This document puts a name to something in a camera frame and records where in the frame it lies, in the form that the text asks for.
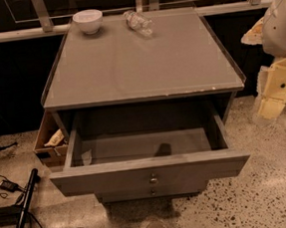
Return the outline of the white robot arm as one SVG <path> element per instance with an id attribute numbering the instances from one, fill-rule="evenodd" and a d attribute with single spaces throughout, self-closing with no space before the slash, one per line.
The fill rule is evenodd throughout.
<path id="1" fill-rule="evenodd" d="M 265 53 L 274 57 L 269 67 L 262 66 L 258 72 L 256 115 L 276 119 L 286 105 L 286 0 L 273 0 L 240 42 L 261 45 Z"/>

